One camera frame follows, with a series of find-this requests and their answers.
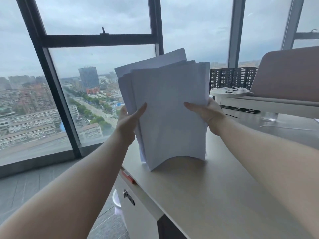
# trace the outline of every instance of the road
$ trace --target road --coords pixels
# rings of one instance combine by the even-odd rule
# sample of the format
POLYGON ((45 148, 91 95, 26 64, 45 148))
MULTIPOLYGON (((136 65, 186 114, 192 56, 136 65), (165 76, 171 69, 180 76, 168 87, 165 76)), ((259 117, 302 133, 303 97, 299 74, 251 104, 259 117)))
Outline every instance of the road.
POLYGON ((117 119, 113 117, 113 115, 111 114, 107 114, 107 113, 104 113, 102 110, 100 109, 97 109, 96 107, 86 103, 85 101, 83 100, 79 100, 79 99, 76 99, 76 101, 78 103, 80 103, 81 105, 84 105, 88 110, 90 110, 93 114, 97 115, 97 116, 101 116, 104 118, 104 120, 108 123, 110 123, 112 125, 113 128, 116 127, 116 124, 117 124, 117 119))

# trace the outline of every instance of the forearm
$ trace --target forearm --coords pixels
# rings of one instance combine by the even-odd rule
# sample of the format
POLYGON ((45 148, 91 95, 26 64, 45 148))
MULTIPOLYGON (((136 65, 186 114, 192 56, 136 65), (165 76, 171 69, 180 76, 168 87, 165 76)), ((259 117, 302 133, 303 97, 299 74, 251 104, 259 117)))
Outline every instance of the forearm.
POLYGON ((86 238, 112 189, 127 149, 128 145, 114 132, 104 144, 23 205, 2 225, 1 238, 86 238))
POLYGON ((319 151, 228 118, 219 134, 245 169, 319 238, 319 151))

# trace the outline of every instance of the hand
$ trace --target hand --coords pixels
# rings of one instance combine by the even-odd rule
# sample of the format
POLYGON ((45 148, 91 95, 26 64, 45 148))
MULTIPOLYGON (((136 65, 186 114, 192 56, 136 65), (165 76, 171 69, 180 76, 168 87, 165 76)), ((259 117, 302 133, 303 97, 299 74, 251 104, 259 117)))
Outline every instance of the hand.
POLYGON ((143 115, 147 107, 147 104, 144 103, 136 112, 132 115, 127 114, 126 107, 123 106, 120 110, 120 116, 117 121, 115 131, 117 131, 121 138, 124 139, 128 145, 130 145, 134 139, 135 134, 134 130, 138 124, 138 119, 143 115))
POLYGON ((216 101, 214 101, 212 98, 209 98, 207 106, 196 105, 189 102, 184 102, 184 106, 200 115, 208 124, 210 131, 219 136, 219 128, 221 123, 227 117, 216 101))

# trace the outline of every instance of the cloudy sky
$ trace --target cloudy sky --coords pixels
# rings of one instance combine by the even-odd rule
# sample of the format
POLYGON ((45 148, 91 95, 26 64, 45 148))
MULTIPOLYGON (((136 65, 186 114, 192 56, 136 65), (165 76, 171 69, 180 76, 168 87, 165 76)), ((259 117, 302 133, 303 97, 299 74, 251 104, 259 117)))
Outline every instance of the cloudy sky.
MULTIPOLYGON (((147 0, 36 0, 47 34, 150 33, 147 0)), ((291 0, 246 0, 240 61, 280 49, 291 0)), ((227 61, 233 0, 161 0, 164 52, 185 48, 188 60, 227 61)), ((15 0, 1 0, 0 76, 43 74, 15 0)), ((319 29, 319 0, 305 0, 299 32, 319 29)), ((319 45, 298 40, 296 47, 319 45)), ((58 75, 99 74, 151 58, 154 45, 50 49, 58 75)))

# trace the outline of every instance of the gray tiled floor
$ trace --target gray tiled floor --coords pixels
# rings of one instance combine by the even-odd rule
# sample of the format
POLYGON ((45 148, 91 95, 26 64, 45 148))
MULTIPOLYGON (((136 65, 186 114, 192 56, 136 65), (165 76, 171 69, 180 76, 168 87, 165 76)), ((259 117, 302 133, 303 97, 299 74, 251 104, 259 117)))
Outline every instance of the gray tiled floor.
MULTIPOLYGON (((0 224, 74 163, 52 165, 0 179, 0 224)), ((114 188, 90 231, 89 239, 130 239, 121 217, 114 214, 113 191, 114 188)))

